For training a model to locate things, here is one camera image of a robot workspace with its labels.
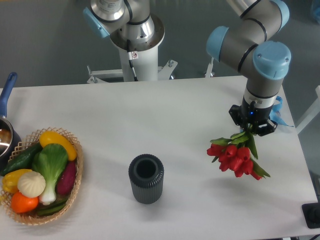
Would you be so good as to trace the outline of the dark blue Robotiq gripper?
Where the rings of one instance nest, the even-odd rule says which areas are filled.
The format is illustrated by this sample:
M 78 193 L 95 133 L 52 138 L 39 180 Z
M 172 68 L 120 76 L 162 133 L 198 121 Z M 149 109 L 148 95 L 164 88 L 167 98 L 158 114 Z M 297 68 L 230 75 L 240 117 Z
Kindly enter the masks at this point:
M 228 112 L 233 122 L 240 128 L 256 128 L 255 134 L 260 137 L 274 133 L 278 124 L 269 115 L 275 98 L 250 97 L 244 96 L 241 105 L 231 106 Z

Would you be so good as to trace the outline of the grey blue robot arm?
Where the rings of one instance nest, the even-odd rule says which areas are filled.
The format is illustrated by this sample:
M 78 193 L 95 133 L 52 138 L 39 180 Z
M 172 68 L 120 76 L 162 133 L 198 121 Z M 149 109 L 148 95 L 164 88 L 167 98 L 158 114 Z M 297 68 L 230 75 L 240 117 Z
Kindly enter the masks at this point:
M 271 110 L 291 61 L 289 48 L 271 37 L 288 22 L 289 9 L 281 0 L 231 0 L 229 5 L 242 23 L 236 29 L 215 28 L 206 51 L 247 78 L 242 103 L 233 105 L 229 114 L 244 131 L 265 136 L 277 128 Z M 93 0 L 83 17 L 94 33 L 110 38 L 118 48 L 126 82 L 170 77 L 168 69 L 158 65 L 165 28 L 148 0 Z

